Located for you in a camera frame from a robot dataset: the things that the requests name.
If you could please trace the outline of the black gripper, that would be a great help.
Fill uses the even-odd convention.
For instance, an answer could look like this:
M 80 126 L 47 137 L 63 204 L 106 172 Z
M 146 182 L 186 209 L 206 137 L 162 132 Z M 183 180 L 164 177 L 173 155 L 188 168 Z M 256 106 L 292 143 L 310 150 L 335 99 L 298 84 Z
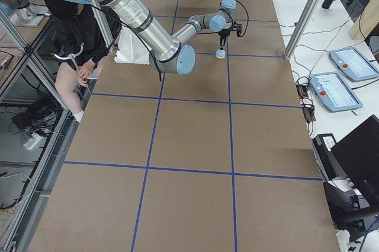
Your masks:
M 230 30 L 229 29 L 222 29 L 222 31 L 218 32 L 220 36 L 220 51 L 224 51 L 225 44 L 226 44 L 226 37 L 230 35 Z

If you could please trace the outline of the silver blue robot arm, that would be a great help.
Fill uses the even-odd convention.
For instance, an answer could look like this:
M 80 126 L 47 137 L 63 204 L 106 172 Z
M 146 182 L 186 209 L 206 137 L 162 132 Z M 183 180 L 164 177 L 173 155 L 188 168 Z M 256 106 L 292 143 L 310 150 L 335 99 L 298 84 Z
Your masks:
M 90 4 L 93 0 L 65 0 Z M 96 0 L 100 5 L 110 7 L 120 20 L 150 47 L 149 63 L 159 73 L 186 75 L 195 65 L 195 51 L 187 42 L 210 29 L 220 36 L 218 58 L 225 56 L 224 45 L 231 32 L 242 35 L 242 26 L 234 20 L 235 0 L 222 0 L 217 12 L 193 15 L 186 25 L 175 34 L 168 34 L 154 18 L 153 13 L 140 0 Z

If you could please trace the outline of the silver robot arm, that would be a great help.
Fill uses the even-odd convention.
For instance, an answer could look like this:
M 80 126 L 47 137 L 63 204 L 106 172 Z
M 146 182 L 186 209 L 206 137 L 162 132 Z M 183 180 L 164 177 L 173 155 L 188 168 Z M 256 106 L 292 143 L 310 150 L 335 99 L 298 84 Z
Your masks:
M 37 27 L 42 20 L 29 0 L 1 0 L 1 11 L 16 27 Z

